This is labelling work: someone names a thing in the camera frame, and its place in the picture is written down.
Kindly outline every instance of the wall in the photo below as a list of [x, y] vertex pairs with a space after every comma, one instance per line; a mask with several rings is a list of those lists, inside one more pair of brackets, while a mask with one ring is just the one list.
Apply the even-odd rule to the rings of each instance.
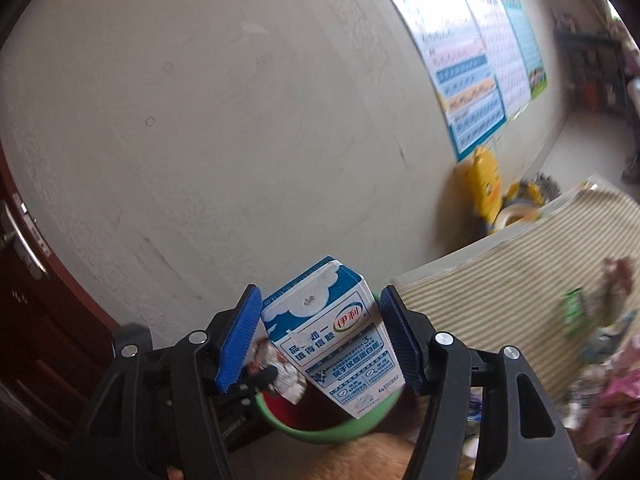
[[[505, 181], [566, 116], [500, 130]], [[326, 254], [374, 289], [468, 239], [433, 87], [389, 0], [34, 0], [0, 53], [0, 131], [47, 241], [119, 320], [175, 340]]]

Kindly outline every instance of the yellow duck potty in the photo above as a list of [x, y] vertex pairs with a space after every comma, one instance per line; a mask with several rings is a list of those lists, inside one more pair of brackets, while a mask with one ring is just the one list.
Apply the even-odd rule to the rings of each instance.
[[494, 154], [482, 146], [474, 151], [465, 179], [473, 195], [476, 214], [484, 221], [487, 234], [517, 220], [537, 219], [537, 211], [544, 205], [540, 188], [532, 182], [515, 182], [503, 196], [498, 163]]

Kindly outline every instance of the blue and white carton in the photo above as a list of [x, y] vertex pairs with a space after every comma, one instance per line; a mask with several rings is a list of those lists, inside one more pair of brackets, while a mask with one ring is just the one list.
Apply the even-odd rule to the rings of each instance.
[[262, 321], [278, 350], [355, 418], [404, 384], [367, 283], [330, 256], [266, 298]]

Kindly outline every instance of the wall poster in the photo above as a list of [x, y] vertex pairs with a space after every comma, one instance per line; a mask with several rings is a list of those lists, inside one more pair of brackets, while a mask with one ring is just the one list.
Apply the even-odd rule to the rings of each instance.
[[459, 161], [546, 86], [519, 0], [392, 1], [438, 93]]

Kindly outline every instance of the floor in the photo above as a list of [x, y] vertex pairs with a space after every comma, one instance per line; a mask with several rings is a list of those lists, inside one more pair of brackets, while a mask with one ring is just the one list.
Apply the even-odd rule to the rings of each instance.
[[567, 190], [594, 173], [640, 202], [640, 186], [620, 180], [634, 138], [625, 121], [603, 114], [577, 112], [569, 117], [541, 171]]

